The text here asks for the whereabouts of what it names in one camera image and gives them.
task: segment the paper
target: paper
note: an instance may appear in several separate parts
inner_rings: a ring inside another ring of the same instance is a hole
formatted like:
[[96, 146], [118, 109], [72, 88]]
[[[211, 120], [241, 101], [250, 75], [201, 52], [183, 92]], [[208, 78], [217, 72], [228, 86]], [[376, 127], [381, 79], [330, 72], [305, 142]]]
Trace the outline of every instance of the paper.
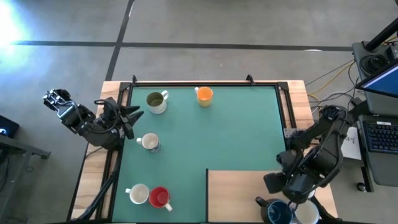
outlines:
[[355, 127], [350, 127], [347, 132], [347, 137], [341, 145], [343, 156], [351, 159], [362, 160], [361, 150], [359, 148], [358, 131]]

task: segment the green tabletop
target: green tabletop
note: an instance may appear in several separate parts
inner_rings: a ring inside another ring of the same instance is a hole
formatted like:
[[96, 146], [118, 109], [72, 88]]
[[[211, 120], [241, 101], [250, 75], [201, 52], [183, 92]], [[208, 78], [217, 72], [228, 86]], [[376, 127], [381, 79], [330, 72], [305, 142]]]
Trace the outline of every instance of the green tabletop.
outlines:
[[[210, 107], [198, 105], [193, 87], [134, 87], [132, 105], [144, 115], [134, 125], [136, 138], [159, 135], [151, 153], [135, 139], [126, 140], [114, 204], [113, 222], [204, 222], [206, 168], [277, 170], [275, 156], [285, 150], [275, 87], [213, 86]], [[146, 96], [167, 90], [167, 109], [154, 115]], [[126, 188], [145, 184], [170, 192], [172, 212], [149, 202], [133, 204]]]

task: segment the blue mug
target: blue mug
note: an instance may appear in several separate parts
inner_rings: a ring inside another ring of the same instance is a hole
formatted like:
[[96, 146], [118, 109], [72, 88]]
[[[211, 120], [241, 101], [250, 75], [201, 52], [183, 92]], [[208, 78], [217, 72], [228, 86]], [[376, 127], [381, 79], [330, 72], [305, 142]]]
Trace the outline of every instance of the blue mug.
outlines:
[[256, 202], [261, 207], [261, 218], [269, 224], [291, 224], [294, 213], [286, 202], [279, 199], [264, 200], [256, 197]]

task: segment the computer monitor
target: computer monitor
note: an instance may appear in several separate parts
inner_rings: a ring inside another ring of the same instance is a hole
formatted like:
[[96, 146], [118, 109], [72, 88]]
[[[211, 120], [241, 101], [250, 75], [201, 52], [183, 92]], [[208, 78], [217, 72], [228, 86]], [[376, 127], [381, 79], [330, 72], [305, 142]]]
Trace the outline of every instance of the computer monitor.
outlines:
[[398, 98], [398, 60], [365, 78], [356, 88]]

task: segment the wooden board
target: wooden board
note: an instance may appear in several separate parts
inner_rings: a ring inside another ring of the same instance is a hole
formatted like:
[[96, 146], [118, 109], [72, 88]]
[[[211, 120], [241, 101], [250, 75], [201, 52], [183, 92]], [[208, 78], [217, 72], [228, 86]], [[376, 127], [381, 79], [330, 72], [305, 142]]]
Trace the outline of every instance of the wooden board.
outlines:
[[[179, 83], [184, 83], [184, 82], [231, 82], [231, 83], [241, 83], [242, 81], [166, 81], [168, 83], [170, 82], [179, 82]], [[256, 81], [258, 83], [260, 82], [287, 82], [289, 84], [289, 91], [290, 91], [290, 99], [293, 105], [293, 111], [294, 111], [294, 116], [296, 120], [296, 124], [298, 128], [308, 128], [313, 124], [313, 118], [311, 114], [311, 109], [310, 109], [310, 103], [308, 102], [307, 98], [307, 92], [305, 90], [305, 85], [304, 81], [302, 80], [260, 80]], [[104, 82], [102, 91], [101, 91], [101, 99], [107, 98], [107, 97], [113, 97], [114, 99], [118, 98], [119, 94], [119, 86], [120, 86], [120, 81], [111, 81], [111, 82]], [[145, 81], [145, 82], [138, 82], [138, 83], [154, 83], [150, 81]], [[285, 118], [286, 122], [288, 124], [288, 127], [290, 125], [289, 121], [289, 114], [287, 113], [287, 103], [284, 99], [284, 96], [282, 96], [282, 105], [284, 107], [284, 112], [285, 112]], [[102, 113], [102, 108], [98, 108], [97, 115]], [[91, 145], [88, 146], [87, 153], [95, 150], [96, 147], [93, 147]], [[102, 181], [102, 176], [103, 176], [103, 171], [104, 171], [104, 164], [106, 160], [106, 150], [100, 150], [88, 157], [83, 165], [83, 170], [81, 173], [80, 177], [80, 182], [78, 184], [78, 191], [76, 194], [76, 199], [73, 204], [73, 211], [71, 218], [76, 218], [79, 217], [86, 209], [86, 207], [93, 201], [95, 198], [96, 194], [98, 193], [100, 187], [101, 187], [101, 181]], [[104, 203], [104, 208], [102, 212], [102, 217], [107, 217], [108, 214], [108, 208], [109, 208], [109, 195], [110, 195], [111, 189], [108, 191], [106, 197], [105, 197], [105, 203]], [[330, 203], [324, 204], [321, 199], [320, 202], [325, 205], [325, 208], [330, 211], [331, 214], [334, 214], [332, 211], [336, 210], [333, 196], [327, 195], [325, 196], [327, 200], [330, 201]]]
[[[268, 193], [263, 176], [271, 172], [278, 171], [209, 170], [208, 221], [262, 222], [260, 206], [254, 201], [257, 196], [289, 201], [281, 192]], [[331, 215], [337, 216], [329, 186], [317, 188], [315, 196]]]

